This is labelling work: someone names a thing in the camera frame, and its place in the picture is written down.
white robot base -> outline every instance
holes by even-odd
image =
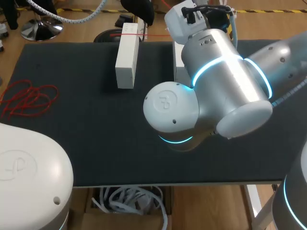
[[[65,230],[71,162],[51,138],[0,124],[0,229]]]

robotic arm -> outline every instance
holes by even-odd
[[[243,59],[227,34],[207,28],[201,6],[192,0],[173,7],[165,21],[172,38],[184,45],[181,57],[191,86],[153,87],[143,111],[173,149],[190,150],[211,133],[235,138],[252,132],[270,118],[271,103],[307,74],[306,32]]]

red cable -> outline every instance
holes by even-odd
[[[170,5],[168,5],[164,0],[161,0],[161,2],[163,2],[163,4],[164,4],[165,6],[167,6],[169,9],[172,8],[172,7],[171,7]]]
[[[168,37],[169,34],[110,34],[110,37],[116,37],[121,35],[143,35],[143,36],[157,36],[157,37]]]
[[[21,83],[27,83],[28,88],[20,90],[12,98],[8,100],[3,100],[5,93],[9,89]],[[48,95],[40,92],[40,90],[44,88],[52,88],[57,92],[57,94],[55,95],[53,99],[50,99]],[[0,96],[0,103],[7,103],[1,113],[1,118],[4,117],[7,111],[9,111],[8,119],[10,119],[12,115],[27,116],[27,117],[40,116],[50,108],[50,106],[52,105],[52,103],[54,103],[54,101],[57,99],[58,96],[59,96],[59,91],[57,87],[55,87],[54,85],[42,85],[40,87],[35,88],[32,86],[32,83],[30,80],[16,81],[10,86],[8,86],[6,90],[3,92],[3,94]],[[45,98],[47,99],[47,102],[37,104],[36,102],[39,98]],[[12,102],[17,102],[17,105],[10,107]],[[36,113],[25,113],[24,112],[25,109],[34,109],[34,108],[40,108],[40,107],[44,107],[44,108],[41,111],[36,112]]]

dark gray tabletop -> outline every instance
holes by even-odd
[[[273,41],[240,41],[243,57]],[[143,100],[173,81],[171,43],[140,44],[135,88],[117,89],[115,43],[26,45],[11,83],[54,84],[59,98],[40,117],[3,123],[45,134],[67,152],[74,186],[245,183],[282,180],[307,133],[307,87],[274,108],[260,129],[227,140],[214,136],[196,149],[169,149],[147,124]]]

chrome chair base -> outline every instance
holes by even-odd
[[[29,41],[45,41],[56,37],[63,30],[63,23],[44,16],[40,18],[36,15],[36,19],[31,19],[21,28],[21,36]]]

